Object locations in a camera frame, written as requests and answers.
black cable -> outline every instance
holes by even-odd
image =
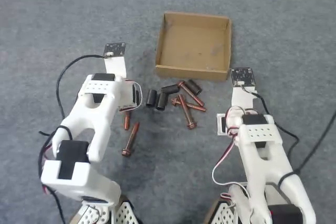
[[[70,140],[73,140],[73,138],[72,138],[72,134],[71,134],[71,131],[70,131],[70,129],[69,128],[67,128],[66,126],[64,126],[64,125],[60,125],[60,126],[58,126],[51,134],[47,134],[47,133],[44,133],[44,132],[42,132],[42,133],[40,133],[40,134],[42,134],[42,135],[48,135],[48,138],[47,138],[47,140],[45,141],[45,143],[42,145],[42,147],[41,147],[41,150],[40,150],[40,152],[39,152],[39,155],[38,155],[38,177],[40,178],[40,180],[41,180],[41,176],[42,176],[42,158],[43,158],[43,153],[45,152],[45,148],[48,146],[48,144],[50,143],[50,141],[51,141],[51,139],[53,139],[53,137],[54,137],[54,135],[55,135],[55,133],[56,133],[56,131],[58,130],[58,129],[65,129],[67,132],[68,132],[68,134],[69,134],[69,138],[70,138]],[[60,215],[60,217],[61,217],[61,220],[62,220],[62,223],[63,224],[66,224],[66,222],[65,222],[65,218],[64,218],[64,215],[63,215],[63,210],[62,210],[62,206],[61,206],[61,204],[60,204],[60,202],[59,202],[59,199],[58,199],[58,197],[57,197],[57,195],[56,195],[56,193],[55,193],[55,191],[53,191],[50,187],[48,187],[48,186],[45,186],[47,189],[48,189],[48,191],[50,192],[50,194],[54,197],[54,199],[55,199],[55,202],[56,202],[56,205],[57,205],[57,208],[58,208],[58,211],[59,211],[59,215]]]
[[[270,114],[270,113],[269,113],[269,110],[268,110],[268,108],[267,108],[267,106],[266,106],[266,102],[265,102],[264,98],[263,98],[260,94],[257,94],[257,93],[253,93],[253,92],[247,91],[247,90],[245,89],[245,87],[243,87],[243,86],[242,86],[241,88],[242,88],[245,92],[250,93],[250,94],[254,95],[255,97],[259,98],[259,99],[261,100],[261,102],[262,102],[262,105],[263,105],[263,107],[264,107],[266,113],[267,113],[267,114]],[[290,162],[290,161],[291,161],[291,154],[292,154],[292,152],[293,152],[293,149],[294,149],[294,147],[297,146],[298,143],[300,142],[300,138],[299,138],[298,136],[296,136],[295,134],[291,133],[290,131],[287,131],[286,129],[284,129],[283,127],[281,127],[277,122],[274,121],[274,124],[275,124],[276,127],[278,127],[279,130],[281,130],[282,132],[286,133],[287,135],[290,135],[291,137],[293,137],[293,138],[295,139],[295,142],[291,145],[291,147],[288,149],[288,152],[287,152],[287,157],[288,157],[288,160],[289,160],[289,162]]]
[[[62,220],[62,223],[63,224],[66,224],[65,222],[65,218],[64,218],[64,215],[63,215],[63,210],[62,210],[62,206],[61,206],[61,203],[59,202],[59,198],[57,197],[55,191],[53,191],[51,188],[49,188],[48,186],[46,186],[46,188],[48,189],[48,191],[50,192],[50,194],[54,197],[55,199],[55,202],[56,202],[56,205],[57,205],[57,208],[58,208],[58,211],[59,211],[59,215],[61,217],[61,220]]]
[[[314,145],[314,147],[311,149],[310,153],[307,155],[307,157],[303,160],[303,162],[301,163],[301,165],[299,165],[298,168],[296,168],[293,172],[291,173],[287,173],[285,175],[283,175],[278,183],[278,187],[280,188],[282,182],[285,180],[285,178],[288,178],[291,175],[294,174],[299,174],[301,172],[301,170],[305,167],[305,165],[307,164],[307,162],[310,160],[310,158],[315,154],[315,152],[317,151],[317,149],[320,147],[322,141],[324,140],[324,138],[326,137],[326,135],[328,134],[328,132],[331,129],[332,124],[334,123],[336,118],[336,110],[334,111],[334,114],[332,115],[327,127],[325,127],[322,135],[320,136],[319,140],[316,142],[316,144]]]
[[[81,60],[81,59],[86,59],[86,58],[105,58],[104,56],[101,55],[83,55],[81,57],[78,57],[77,59],[73,60],[72,62],[70,62],[61,72],[61,74],[59,75],[57,82],[56,82],[56,99],[57,99],[57,103],[59,106],[59,109],[61,111],[61,115],[62,115],[62,119],[65,118],[65,114],[64,114],[64,109],[61,103],[61,99],[59,97],[59,83],[63,77],[63,75],[65,74],[65,72],[68,70],[68,68],[70,68],[73,64],[75,64],[77,61]]]

cardboard tray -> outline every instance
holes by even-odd
[[[162,77],[226,80],[231,58],[228,17],[165,12],[156,48]]]

circuit board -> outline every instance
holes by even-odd
[[[233,87],[254,87],[256,85],[252,68],[231,68]]]
[[[103,56],[106,57],[118,57],[124,56],[126,43],[109,43],[105,45]]]

bolt head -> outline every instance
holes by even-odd
[[[124,157],[129,157],[131,156],[131,151],[128,149],[123,149],[121,155],[123,155]]]
[[[178,83],[177,83],[177,86],[181,86],[181,85],[183,85],[184,84],[184,81],[179,81]]]
[[[172,99],[172,104],[173,104],[173,106],[176,106],[176,105],[177,105],[176,102],[177,102],[177,97],[175,97],[174,99]]]
[[[189,128],[189,130],[192,130],[193,128],[197,127],[197,124],[196,123],[188,124],[187,127]]]

copper screw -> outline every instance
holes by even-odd
[[[182,106],[185,118],[187,118],[187,122],[188,122],[187,127],[191,130],[191,129],[195,128],[197,126],[197,124],[196,124],[196,122],[194,122],[194,119],[192,118],[192,116],[190,114],[190,111],[187,107],[187,104],[185,102],[185,99],[184,99],[183,95],[179,94],[178,99],[181,102],[181,106]]]
[[[174,106],[177,106],[177,105],[181,105],[181,102],[179,101],[178,97],[175,97],[174,99],[172,99],[172,104]],[[187,107],[190,108],[190,109],[199,110],[199,111],[203,111],[203,112],[206,111],[206,108],[204,108],[204,107],[197,106],[197,105],[194,105],[194,104],[188,103],[188,102],[186,102],[185,104],[187,104]]]
[[[130,138],[127,141],[126,148],[122,150],[121,155],[128,157],[132,154],[132,146],[135,140],[135,137],[137,136],[137,132],[139,130],[140,123],[136,122],[135,125],[132,128],[132,132],[130,135]]]
[[[187,92],[187,94],[190,95],[201,107],[204,106],[204,102],[201,101],[200,98],[195,96],[194,93],[190,91],[190,89],[184,84],[184,81],[180,81],[177,85],[184,89],[184,91]]]
[[[124,117],[124,130],[128,131],[130,128],[130,120],[131,120],[131,111],[125,111]]]

